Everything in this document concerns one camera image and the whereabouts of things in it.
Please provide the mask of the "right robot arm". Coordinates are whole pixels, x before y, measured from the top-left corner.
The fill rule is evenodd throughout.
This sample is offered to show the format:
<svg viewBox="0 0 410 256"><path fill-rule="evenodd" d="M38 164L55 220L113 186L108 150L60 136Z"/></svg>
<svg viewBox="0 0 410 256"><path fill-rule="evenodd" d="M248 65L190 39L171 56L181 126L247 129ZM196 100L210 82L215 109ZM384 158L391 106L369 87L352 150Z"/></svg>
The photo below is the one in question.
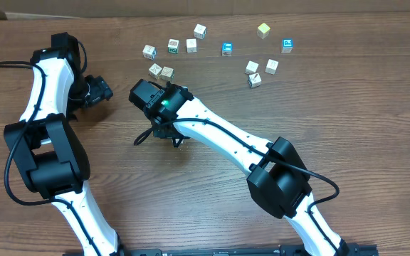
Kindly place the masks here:
<svg viewBox="0 0 410 256"><path fill-rule="evenodd" d="M307 170L295 147L278 137L274 142L249 134L214 114L186 87L165 86L139 80L128 100L152 123L134 141L141 144L150 134L171 139L178 147L195 139L237 166L246 176L251 198L275 218L286 218L300 236L309 255L347 255L346 242L327 224L314 199L312 177L330 184L336 198L340 190L330 179Z"/></svg>

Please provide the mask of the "wooden block number four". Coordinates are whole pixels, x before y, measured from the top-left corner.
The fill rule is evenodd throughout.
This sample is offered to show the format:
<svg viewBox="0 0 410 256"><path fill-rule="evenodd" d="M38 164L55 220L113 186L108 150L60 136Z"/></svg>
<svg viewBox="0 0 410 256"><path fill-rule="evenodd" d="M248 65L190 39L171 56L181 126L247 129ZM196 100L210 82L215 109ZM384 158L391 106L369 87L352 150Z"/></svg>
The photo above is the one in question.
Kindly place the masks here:
<svg viewBox="0 0 410 256"><path fill-rule="evenodd" d="M261 80L259 73L254 73L248 76L248 84L250 88L255 88L255 87L260 86L261 82L262 80Z"/></svg>

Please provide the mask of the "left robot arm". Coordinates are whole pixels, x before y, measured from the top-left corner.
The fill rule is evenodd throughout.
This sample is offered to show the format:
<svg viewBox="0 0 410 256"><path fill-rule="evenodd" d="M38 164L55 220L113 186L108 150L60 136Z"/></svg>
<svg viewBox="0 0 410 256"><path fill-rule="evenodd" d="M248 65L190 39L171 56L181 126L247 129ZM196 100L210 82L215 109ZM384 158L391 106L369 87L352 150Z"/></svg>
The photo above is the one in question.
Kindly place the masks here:
<svg viewBox="0 0 410 256"><path fill-rule="evenodd" d="M51 36L51 47L30 61L1 61L0 68L25 68L34 79L27 107L4 128L9 148L4 169L8 196L20 205L51 204L68 221L82 255L124 255L90 190L90 163L69 121L74 111L109 100L113 92L100 76L84 76L83 44L68 33Z"/></svg>

